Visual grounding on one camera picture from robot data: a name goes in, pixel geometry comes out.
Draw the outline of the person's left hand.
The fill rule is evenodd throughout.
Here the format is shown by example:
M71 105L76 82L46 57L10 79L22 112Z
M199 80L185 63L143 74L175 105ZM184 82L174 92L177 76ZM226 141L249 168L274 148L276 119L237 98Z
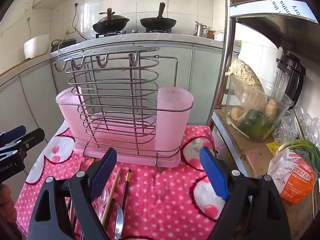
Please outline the person's left hand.
M17 211L8 185L2 186L0 191L0 205L0 212L3 218L5 218L9 223L15 223L17 220Z

